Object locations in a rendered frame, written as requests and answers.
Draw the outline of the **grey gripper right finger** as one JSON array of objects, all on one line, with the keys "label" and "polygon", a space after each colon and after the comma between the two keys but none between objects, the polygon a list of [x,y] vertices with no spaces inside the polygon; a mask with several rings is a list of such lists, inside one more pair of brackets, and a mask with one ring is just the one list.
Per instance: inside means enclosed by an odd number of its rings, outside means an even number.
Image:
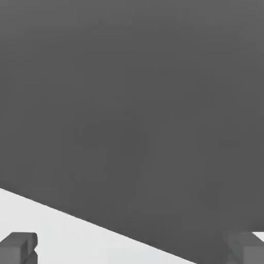
[{"label": "grey gripper right finger", "polygon": [[229,248],[226,264],[264,264],[264,242],[252,232],[230,234],[226,242]]}]

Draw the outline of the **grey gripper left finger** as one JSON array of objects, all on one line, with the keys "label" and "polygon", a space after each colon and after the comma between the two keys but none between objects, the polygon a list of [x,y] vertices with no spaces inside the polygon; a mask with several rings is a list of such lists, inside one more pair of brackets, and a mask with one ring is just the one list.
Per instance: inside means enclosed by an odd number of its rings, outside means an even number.
[{"label": "grey gripper left finger", "polygon": [[0,242],[0,264],[38,264],[36,233],[12,232]]}]

